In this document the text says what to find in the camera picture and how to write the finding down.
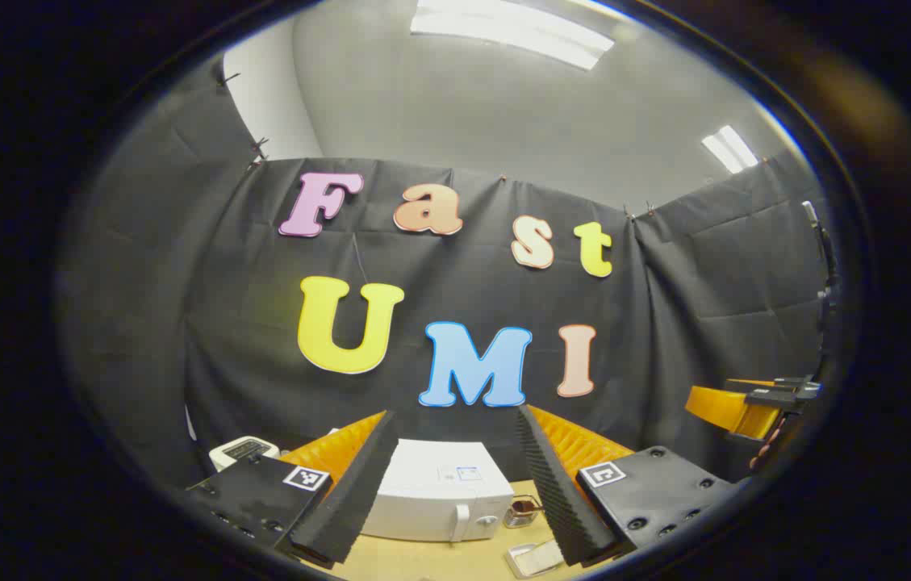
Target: black backdrop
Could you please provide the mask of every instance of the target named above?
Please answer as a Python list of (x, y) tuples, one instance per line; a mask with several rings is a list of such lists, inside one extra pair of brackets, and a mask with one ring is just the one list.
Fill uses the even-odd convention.
[[(752, 449), (725, 442), (683, 405), (694, 383), (812, 373), (823, 282), (799, 206), (827, 213), (816, 181), (783, 154), (629, 220), (566, 192), (465, 169), (307, 159), (251, 166), (252, 137), (219, 61), (164, 96), (124, 137), (68, 222), (58, 269), (61, 333), (82, 399), (146, 470), (185, 486), (207, 450), (253, 434), (284, 449), (382, 408), (404, 437), (484, 441), (507, 478), (528, 478), (512, 409), (425, 408), (426, 324), (465, 324), (479, 352), (502, 327), (527, 328), (528, 402), (629, 448), (669, 445), (736, 479)], [(366, 187), (316, 238), (279, 236), (304, 172), (362, 173)], [(452, 236), (401, 232), (401, 192), (441, 183), (460, 196)], [(554, 230), (548, 269), (516, 264), (519, 215)], [(573, 227), (613, 238), (606, 279), (580, 265)], [(366, 282), (395, 284), (387, 357), (359, 375), (314, 367), (297, 349), (306, 276), (352, 290), (334, 338), (361, 339)], [(559, 398), (564, 324), (591, 324), (595, 392)], [(186, 411), (194, 427), (187, 430)]]

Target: handle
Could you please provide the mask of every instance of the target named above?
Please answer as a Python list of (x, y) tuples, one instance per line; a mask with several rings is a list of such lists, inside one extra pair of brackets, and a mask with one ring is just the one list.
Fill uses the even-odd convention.
[(458, 543), (466, 536), (466, 526), (470, 524), (470, 507), (467, 504), (455, 505), (455, 530), (452, 532), (452, 543)]

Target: blue letter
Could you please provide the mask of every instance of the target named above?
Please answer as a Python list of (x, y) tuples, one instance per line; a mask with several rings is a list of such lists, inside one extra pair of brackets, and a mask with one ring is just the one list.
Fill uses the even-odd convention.
[(432, 408), (447, 408), (455, 403), (455, 394), (451, 393), (452, 376), (466, 405), (477, 401), (489, 379), (491, 389), (484, 395), (484, 405), (504, 408), (526, 400), (520, 389), (523, 354), (532, 338), (526, 328), (500, 330), (484, 357), (477, 356), (464, 324), (448, 321), (427, 324), (426, 336), (433, 340), (433, 368), (430, 369), (430, 386), (419, 394), (419, 403)]

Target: pink letter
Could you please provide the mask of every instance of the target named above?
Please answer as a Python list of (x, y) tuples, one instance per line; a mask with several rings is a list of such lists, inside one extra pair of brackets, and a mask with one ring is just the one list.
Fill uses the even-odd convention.
[(567, 324), (559, 328), (559, 337), (566, 342), (566, 364), (558, 393), (561, 397), (577, 397), (591, 393), (595, 384), (588, 378), (588, 360), (591, 359), (591, 339), (595, 328), (587, 324)]
[(319, 209), (323, 210), (326, 219), (336, 216), (344, 202), (344, 191), (333, 188), (326, 194), (331, 185), (343, 186), (351, 194), (362, 189), (362, 176), (358, 173), (305, 173), (301, 176), (301, 194), (290, 210), (290, 218), (279, 224), (279, 234), (284, 236), (318, 236), (323, 225), (316, 221)]

